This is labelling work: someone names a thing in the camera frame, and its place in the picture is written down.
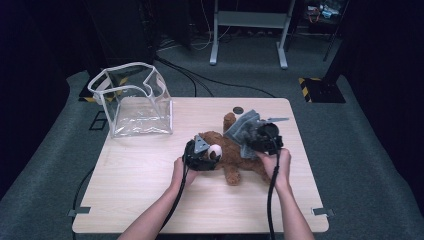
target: gray carpet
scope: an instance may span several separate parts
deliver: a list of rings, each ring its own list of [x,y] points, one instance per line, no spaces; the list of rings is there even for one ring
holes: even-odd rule
[[[298,78],[323,77],[339,41],[328,61],[322,62],[328,46],[323,38],[295,37],[287,53],[289,68],[282,70],[275,49],[277,40],[244,38],[222,43],[216,66],[209,65],[210,45],[192,51],[175,47],[159,51],[158,55],[213,80],[260,88],[291,102],[323,204],[336,213],[329,219],[329,230],[315,234],[316,239],[424,239],[424,220],[411,190],[374,135],[347,80],[342,76],[337,82],[345,104],[307,103],[303,98]],[[194,96],[193,85],[185,76],[161,63],[155,65],[171,96]],[[86,72],[68,78],[71,92],[66,106],[1,200],[0,239],[72,239],[67,212],[108,134],[107,128],[88,130],[102,107],[78,101],[87,80]],[[216,97],[270,97],[249,88],[204,83]],[[197,89],[198,97],[209,96],[200,86]],[[117,235],[76,237],[115,239]],[[214,237],[164,235],[161,239]],[[268,235],[234,234],[219,238],[268,239]]]

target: forearm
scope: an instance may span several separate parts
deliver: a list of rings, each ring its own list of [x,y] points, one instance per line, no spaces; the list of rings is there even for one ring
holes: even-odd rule
[[[119,239],[155,239],[178,195],[178,188],[169,187],[144,211]]]
[[[311,229],[294,199],[290,185],[280,184],[276,186],[276,190],[280,199],[285,239],[314,239]]]

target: brown stuffed animal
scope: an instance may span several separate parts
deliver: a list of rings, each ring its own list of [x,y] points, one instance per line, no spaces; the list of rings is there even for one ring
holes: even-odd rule
[[[234,113],[230,112],[224,117],[224,132],[236,121]],[[224,168],[225,179],[231,186],[236,186],[240,182],[240,172],[238,169],[251,170],[259,174],[262,179],[269,183],[270,179],[265,172],[264,165],[260,159],[247,159],[240,156],[240,146],[226,136],[215,131],[199,133],[199,136],[209,145],[217,144],[221,146],[222,157],[215,167],[215,170]]]

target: person's left arm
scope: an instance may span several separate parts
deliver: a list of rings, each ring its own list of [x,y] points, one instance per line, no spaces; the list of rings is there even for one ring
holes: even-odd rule
[[[174,162],[174,172],[170,186],[162,196],[144,211],[118,239],[155,239],[162,228],[165,218],[177,198],[183,178],[183,161],[178,158]],[[185,186],[190,186],[198,172],[189,170]]]

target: gray cloth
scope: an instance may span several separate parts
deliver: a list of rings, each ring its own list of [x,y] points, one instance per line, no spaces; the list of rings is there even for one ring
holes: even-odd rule
[[[256,129],[259,126],[259,120],[259,114],[255,110],[250,110],[237,119],[224,133],[225,136],[240,145],[240,156],[242,158],[256,158],[255,151],[248,147],[247,143],[254,140]]]

